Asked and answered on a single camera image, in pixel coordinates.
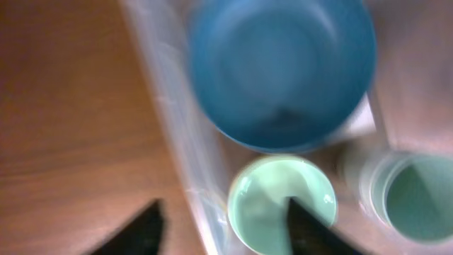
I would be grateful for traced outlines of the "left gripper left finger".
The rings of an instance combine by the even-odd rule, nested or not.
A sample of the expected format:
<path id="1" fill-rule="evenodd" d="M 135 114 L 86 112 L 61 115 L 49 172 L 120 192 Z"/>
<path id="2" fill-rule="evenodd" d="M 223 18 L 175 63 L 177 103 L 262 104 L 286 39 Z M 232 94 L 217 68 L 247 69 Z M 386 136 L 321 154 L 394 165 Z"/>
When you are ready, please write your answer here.
<path id="1" fill-rule="evenodd" d="M 164 240 L 166 221 L 162 199 L 153 200 L 120 231 L 90 251 L 90 255 L 155 255 Z"/>

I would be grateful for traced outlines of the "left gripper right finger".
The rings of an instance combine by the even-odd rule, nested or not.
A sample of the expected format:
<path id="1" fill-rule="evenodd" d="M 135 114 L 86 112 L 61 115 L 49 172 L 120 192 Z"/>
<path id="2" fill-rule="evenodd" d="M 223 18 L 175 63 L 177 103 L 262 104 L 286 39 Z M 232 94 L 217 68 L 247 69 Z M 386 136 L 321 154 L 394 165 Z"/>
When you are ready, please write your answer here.
<path id="1" fill-rule="evenodd" d="M 288 198 L 286 226 L 294 255 L 363 255 L 365 250 L 330 230 L 295 197 Z"/>

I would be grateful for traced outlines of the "mint green small bowl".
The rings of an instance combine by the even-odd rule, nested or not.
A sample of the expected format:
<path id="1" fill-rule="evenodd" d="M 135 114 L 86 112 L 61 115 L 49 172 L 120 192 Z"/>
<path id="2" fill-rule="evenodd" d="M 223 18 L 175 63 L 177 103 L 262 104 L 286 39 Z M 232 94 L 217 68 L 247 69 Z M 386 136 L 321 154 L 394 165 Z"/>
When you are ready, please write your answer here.
<path id="1" fill-rule="evenodd" d="M 295 197 L 330 227 L 338 214 L 328 177 L 311 161 L 292 155 L 261 157 L 237 175 L 228 197 L 236 236 L 258 254 L 289 254 L 287 198 Z"/>

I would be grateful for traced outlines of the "mint green cup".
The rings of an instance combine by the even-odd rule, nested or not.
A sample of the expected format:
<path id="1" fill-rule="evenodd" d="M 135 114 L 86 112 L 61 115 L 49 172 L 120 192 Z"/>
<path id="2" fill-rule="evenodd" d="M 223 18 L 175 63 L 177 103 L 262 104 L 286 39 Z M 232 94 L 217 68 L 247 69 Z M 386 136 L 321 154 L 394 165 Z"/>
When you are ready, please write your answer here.
<path id="1" fill-rule="evenodd" d="M 436 244 L 452 238 L 452 159 L 394 153 L 372 171 L 365 193 L 378 219 L 401 236 Z"/>

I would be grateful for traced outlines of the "blue large bowl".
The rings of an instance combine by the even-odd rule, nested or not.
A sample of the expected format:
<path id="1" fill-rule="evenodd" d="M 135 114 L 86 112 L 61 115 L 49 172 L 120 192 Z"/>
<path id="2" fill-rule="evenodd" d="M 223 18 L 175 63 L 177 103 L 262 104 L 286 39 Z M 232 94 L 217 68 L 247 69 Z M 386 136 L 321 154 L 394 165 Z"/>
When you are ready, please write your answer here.
<path id="1" fill-rule="evenodd" d="M 188 39 L 201 109 L 262 152 L 324 144 L 369 91 L 377 62 L 372 17 L 358 0 L 204 1 Z"/>

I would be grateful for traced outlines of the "cream white cup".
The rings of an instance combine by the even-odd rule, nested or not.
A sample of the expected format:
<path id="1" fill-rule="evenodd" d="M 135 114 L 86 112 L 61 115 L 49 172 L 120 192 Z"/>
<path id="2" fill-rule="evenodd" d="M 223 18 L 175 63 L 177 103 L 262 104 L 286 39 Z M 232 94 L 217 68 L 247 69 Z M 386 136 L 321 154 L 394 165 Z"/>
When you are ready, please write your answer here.
<path id="1" fill-rule="evenodd" d="M 388 227 L 386 191 L 391 178 L 391 154 L 381 153 L 370 157 L 362 168 L 359 182 L 360 203 L 365 214 L 379 225 Z"/>

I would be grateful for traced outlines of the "grey cup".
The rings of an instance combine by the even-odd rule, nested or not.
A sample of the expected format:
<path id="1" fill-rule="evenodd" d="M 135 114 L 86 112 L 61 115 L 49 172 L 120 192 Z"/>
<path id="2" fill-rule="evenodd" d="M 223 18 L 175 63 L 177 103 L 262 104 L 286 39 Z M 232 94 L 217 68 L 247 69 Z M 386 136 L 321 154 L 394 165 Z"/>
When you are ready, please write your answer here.
<path id="1" fill-rule="evenodd" d="M 375 152 L 373 146 L 364 142 L 349 142 L 338 160 L 339 173 L 358 200 L 361 200 L 364 192 L 369 189 Z"/>

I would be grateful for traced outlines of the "cream large bowl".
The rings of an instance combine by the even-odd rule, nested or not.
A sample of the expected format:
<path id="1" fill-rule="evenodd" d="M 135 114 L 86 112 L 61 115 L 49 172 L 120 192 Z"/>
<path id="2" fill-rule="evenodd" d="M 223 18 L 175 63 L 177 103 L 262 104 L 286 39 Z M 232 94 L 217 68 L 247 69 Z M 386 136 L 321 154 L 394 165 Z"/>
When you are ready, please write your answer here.
<path id="1" fill-rule="evenodd" d="M 323 141 L 321 147 L 353 140 L 376 131 L 377 126 L 374 120 L 372 104 L 369 101 L 369 95 L 366 93 L 356 109 L 338 129 Z"/>

